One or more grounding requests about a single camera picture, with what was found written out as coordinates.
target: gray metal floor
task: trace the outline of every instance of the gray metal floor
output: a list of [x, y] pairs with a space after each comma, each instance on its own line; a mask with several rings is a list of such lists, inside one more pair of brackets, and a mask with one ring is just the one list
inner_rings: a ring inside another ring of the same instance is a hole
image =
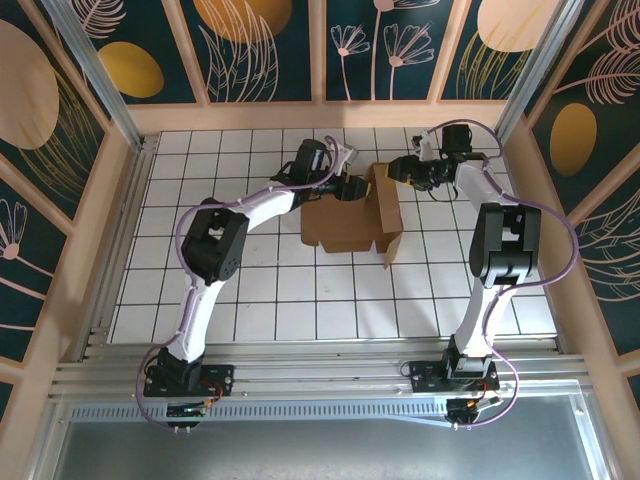
[[522, 398], [471, 431], [394, 420], [224, 422], [188, 437], [144, 423], [74, 423], [56, 478], [591, 478], [569, 397]]

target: dark teal wallpaper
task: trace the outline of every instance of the dark teal wallpaper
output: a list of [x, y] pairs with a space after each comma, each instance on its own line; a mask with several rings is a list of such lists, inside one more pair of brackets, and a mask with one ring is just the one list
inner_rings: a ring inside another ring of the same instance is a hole
[[326, 99], [426, 99], [452, 5], [328, 0]]
[[70, 3], [126, 103], [195, 102], [160, 0]]
[[209, 99], [311, 100], [307, 0], [181, 0]]
[[576, 228], [618, 354], [640, 348], [640, 170]]
[[0, 357], [24, 359], [65, 241], [0, 180]]
[[631, 387], [633, 396], [636, 399], [636, 405], [638, 405], [638, 409], [640, 409], [640, 375], [629, 377], [629, 386]]
[[544, 0], [473, 0], [441, 98], [507, 99], [554, 6]]
[[0, 155], [74, 218], [104, 131], [11, 0], [0, 11]]
[[13, 385], [10, 383], [0, 382], [0, 423], [2, 423], [2, 417], [4, 417], [4, 412], [9, 404], [11, 390], [13, 390]]
[[640, 142], [640, 6], [613, 0], [533, 126], [570, 213]]

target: line drawing of flower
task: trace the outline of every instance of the line drawing of flower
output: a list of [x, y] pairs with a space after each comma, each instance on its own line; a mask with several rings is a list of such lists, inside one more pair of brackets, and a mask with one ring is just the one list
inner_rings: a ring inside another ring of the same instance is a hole
[[440, 0], [373, 0], [373, 5], [378, 10], [376, 25], [373, 29], [373, 53], [371, 55], [371, 100], [376, 99], [376, 54], [378, 53], [378, 32], [380, 31], [380, 18], [383, 12], [392, 10], [409, 10], [412, 8], [431, 7], [440, 3]]
[[[12, 212], [9, 202], [4, 198], [0, 198], [0, 260], [18, 260], [37, 272], [53, 277], [51, 272], [34, 265], [20, 256], [20, 242], [22, 241], [27, 226], [27, 216], [27, 207], [20, 202], [16, 202], [13, 205]], [[0, 283], [31, 297], [40, 300], [45, 299], [45, 295], [6, 278], [0, 277]]]
[[417, 65], [430, 62], [435, 57], [435, 50], [427, 48], [431, 44], [429, 25], [418, 27], [408, 25], [398, 36], [398, 24], [384, 28], [384, 45], [391, 65], [391, 81], [389, 84], [389, 100], [393, 100], [393, 81], [396, 68], [406, 65]]
[[336, 46], [338, 55], [340, 55], [344, 91], [347, 94], [347, 100], [351, 101], [351, 93], [349, 92], [349, 84], [347, 83], [347, 71], [344, 66], [344, 57], [368, 52], [371, 50], [371, 44], [369, 42], [365, 42], [366, 35], [362, 31], [362, 25], [358, 25], [357, 27], [349, 25], [344, 27], [344, 30], [342, 30], [340, 25], [331, 27], [331, 38], [333, 40], [333, 44]]

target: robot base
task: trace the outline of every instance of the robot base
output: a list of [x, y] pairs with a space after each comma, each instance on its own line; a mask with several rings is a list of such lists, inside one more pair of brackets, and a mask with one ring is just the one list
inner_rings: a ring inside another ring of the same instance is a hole
[[486, 376], [478, 379], [448, 379], [447, 368], [441, 360], [409, 362], [408, 365], [413, 393], [500, 390], [500, 381], [493, 362], [489, 364]]

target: vented metal strip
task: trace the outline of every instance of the vented metal strip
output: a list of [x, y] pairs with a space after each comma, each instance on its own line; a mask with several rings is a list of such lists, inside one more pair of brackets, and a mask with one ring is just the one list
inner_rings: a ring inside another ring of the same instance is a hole
[[[151, 417], [166, 420], [166, 404], [147, 407]], [[433, 417], [446, 413], [444, 398], [404, 400], [342, 400], [314, 402], [220, 402], [200, 421], [242, 420], [347, 420], [389, 416]], [[78, 405], [71, 414], [72, 422], [141, 422], [137, 405], [93, 403]]]

